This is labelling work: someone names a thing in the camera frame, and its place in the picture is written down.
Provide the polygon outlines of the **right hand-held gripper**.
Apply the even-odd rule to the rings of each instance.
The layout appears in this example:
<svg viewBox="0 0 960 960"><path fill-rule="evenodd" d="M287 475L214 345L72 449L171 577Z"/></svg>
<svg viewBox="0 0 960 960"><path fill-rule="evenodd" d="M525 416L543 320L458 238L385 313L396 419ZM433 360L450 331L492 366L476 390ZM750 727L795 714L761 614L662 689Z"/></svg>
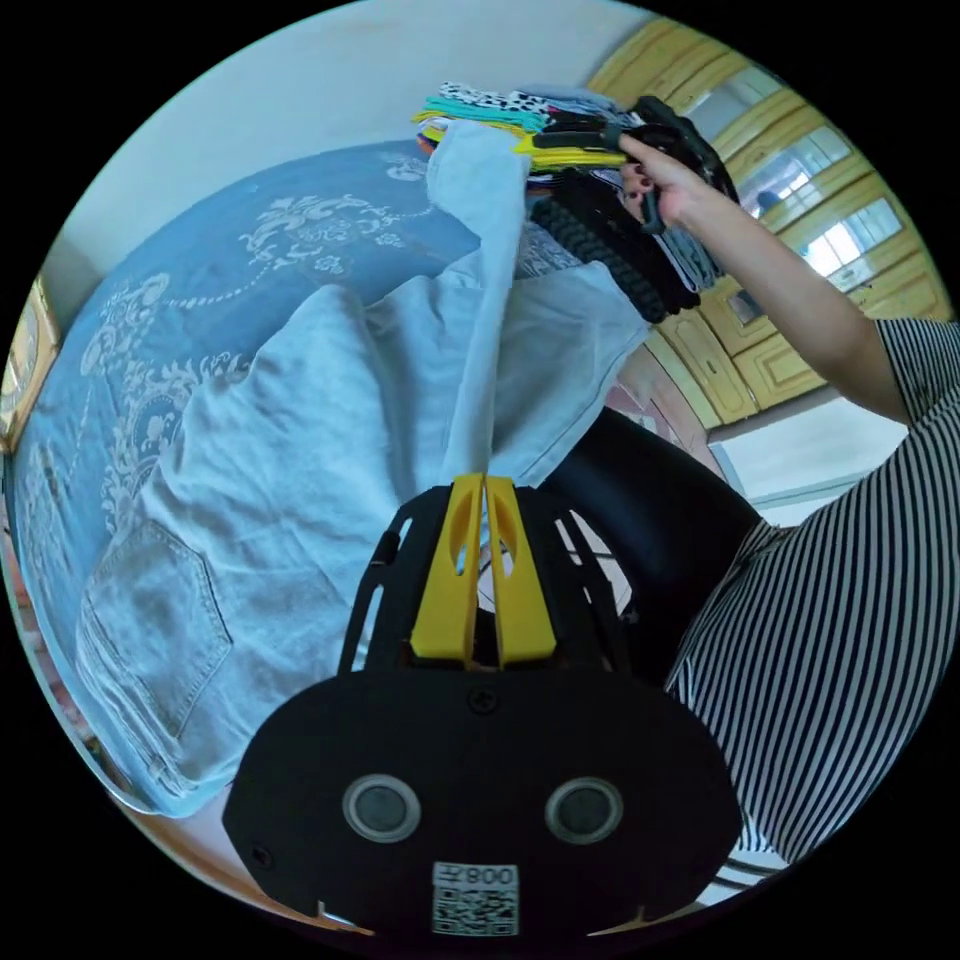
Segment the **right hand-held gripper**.
<svg viewBox="0 0 960 960"><path fill-rule="evenodd" d="M530 157L533 181L565 210L601 233L663 234L666 225L656 200L643 203L646 221L635 219L621 202L618 151L621 134L661 150L703 181L737 202L726 166L693 122L654 96L640 97L623 110L605 102L561 100L550 108L545 129L519 138L512 150Z"/></svg>

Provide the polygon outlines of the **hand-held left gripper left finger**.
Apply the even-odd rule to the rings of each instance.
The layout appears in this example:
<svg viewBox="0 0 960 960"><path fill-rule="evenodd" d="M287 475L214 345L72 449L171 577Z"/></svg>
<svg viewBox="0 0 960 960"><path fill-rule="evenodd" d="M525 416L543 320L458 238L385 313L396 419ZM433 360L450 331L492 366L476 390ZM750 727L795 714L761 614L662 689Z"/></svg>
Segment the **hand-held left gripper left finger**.
<svg viewBox="0 0 960 960"><path fill-rule="evenodd" d="M415 659L429 666L472 663L484 483L481 473L465 474L442 490L449 497L410 637Z"/></svg>

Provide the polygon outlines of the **person's right hand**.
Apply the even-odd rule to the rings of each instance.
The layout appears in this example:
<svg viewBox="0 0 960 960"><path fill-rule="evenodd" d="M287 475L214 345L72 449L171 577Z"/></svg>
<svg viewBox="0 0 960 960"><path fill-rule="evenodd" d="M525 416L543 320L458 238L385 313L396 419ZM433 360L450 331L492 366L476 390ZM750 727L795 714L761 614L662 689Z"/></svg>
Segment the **person's right hand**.
<svg viewBox="0 0 960 960"><path fill-rule="evenodd" d="M626 157L621 202L630 214L646 221L643 203L653 197L667 226L696 230L720 194L680 161L632 136L621 134L618 146Z"/></svg>

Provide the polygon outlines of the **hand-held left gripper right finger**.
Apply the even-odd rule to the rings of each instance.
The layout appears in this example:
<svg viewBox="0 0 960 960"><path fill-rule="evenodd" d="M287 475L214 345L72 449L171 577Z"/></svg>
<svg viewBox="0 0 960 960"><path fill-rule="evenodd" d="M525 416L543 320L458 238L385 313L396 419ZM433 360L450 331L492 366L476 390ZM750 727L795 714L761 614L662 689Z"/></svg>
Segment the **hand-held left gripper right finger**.
<svg viewBox="0 0 960 960"><path fill-rule="evenodd" d="M556 639L513 482L487 476L485 500L499 666L549 660Z"/></svg>

